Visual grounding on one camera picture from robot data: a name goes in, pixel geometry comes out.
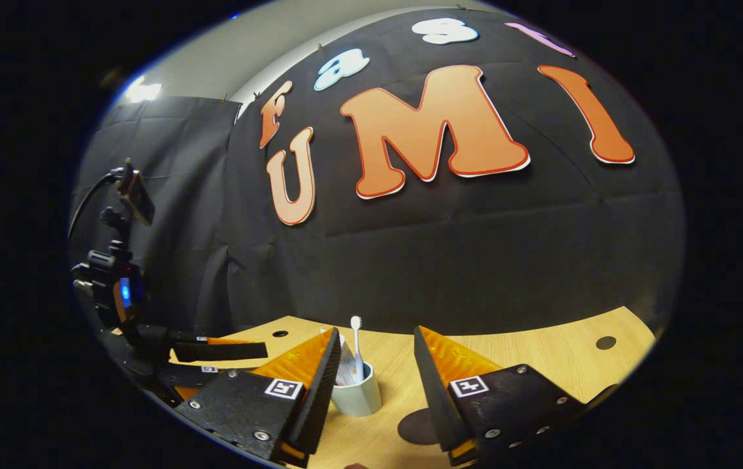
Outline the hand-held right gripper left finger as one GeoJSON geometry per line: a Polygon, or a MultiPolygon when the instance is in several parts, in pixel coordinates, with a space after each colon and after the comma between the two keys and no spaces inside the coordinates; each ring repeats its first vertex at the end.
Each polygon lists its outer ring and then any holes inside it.
{"type": "Polygon", "coordinates": [[[175,407],[240,451],[306,467],[317,452],[342,345],[330,328],[250,371],[219,374],[175,407]]]}

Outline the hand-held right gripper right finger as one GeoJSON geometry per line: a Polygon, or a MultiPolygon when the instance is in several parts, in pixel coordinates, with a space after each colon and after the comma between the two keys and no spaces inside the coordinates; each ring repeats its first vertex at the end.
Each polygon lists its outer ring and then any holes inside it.
{"type": "Polygon", "coordinates": [[[502,367],[424,326],[414,330],[414,354],[432,428],[451,466],[499,466],[617,388],[581,403],[530,364],[502,367]]]}

